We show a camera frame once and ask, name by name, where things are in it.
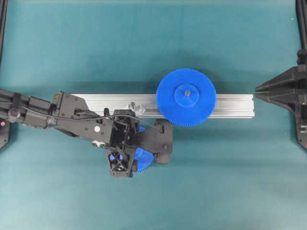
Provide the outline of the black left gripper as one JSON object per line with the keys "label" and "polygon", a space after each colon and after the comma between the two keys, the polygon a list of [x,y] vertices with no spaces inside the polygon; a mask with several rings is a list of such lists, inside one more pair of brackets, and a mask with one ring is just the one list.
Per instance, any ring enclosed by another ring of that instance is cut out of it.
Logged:
{"label": "black left gripper", "polygon": [[132,135],[139,131],[139,121],[131,110],[99,116],[89,110],[83,98],[58,92],[50,104],[49,126],[98,147],[109,147],[105,151],[112,177],[131,178],[137,171],[136,149],[124,148],[131,145]]}

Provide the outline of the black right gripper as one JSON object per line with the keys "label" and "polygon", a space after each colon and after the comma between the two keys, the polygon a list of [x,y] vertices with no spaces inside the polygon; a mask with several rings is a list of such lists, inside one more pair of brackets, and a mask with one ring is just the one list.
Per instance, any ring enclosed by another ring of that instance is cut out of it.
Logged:
{"label": "black right gripper", "polygon": [[[297,52],[297,66],[291,67],[271,80],[255,88],[257,99],[275,104],[295,113],[296,135],[298,141],[307,140],[307,50]],[[271,92],[290,89],[293,92]]]}

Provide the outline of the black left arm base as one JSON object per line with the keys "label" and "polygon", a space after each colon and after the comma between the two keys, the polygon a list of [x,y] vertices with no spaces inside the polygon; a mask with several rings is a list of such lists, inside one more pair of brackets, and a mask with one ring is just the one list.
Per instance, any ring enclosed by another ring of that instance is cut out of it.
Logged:
{"label": "black left arm base", "polygon": [[0,119],[0,149],[3,149],[10,140],[11,123],[3,118]]}

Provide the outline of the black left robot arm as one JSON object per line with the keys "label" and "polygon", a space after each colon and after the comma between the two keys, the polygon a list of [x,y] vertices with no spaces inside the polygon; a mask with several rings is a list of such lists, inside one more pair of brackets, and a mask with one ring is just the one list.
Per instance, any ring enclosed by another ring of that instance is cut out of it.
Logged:
{"label": "black left robot arm", "polygon": [[49,102],[1,90],[0,117],[28,127],[55,129],[104,148],[113,177],[132,177],[138,170],[132,136],[138,133],[140,123],[131,110],[119,110],[110,115],[105,109],[100,116],[89,109],[83,98],[69,93],[58,92]]}

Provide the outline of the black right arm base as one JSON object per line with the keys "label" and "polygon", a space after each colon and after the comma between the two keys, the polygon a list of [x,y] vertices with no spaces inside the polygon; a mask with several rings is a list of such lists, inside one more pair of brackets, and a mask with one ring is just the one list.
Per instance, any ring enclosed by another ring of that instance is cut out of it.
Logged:
{"label": "black right arm base", "polygon": [[307,150],[307,134],[306,133],[298,133],[297,141],[302,148]]}

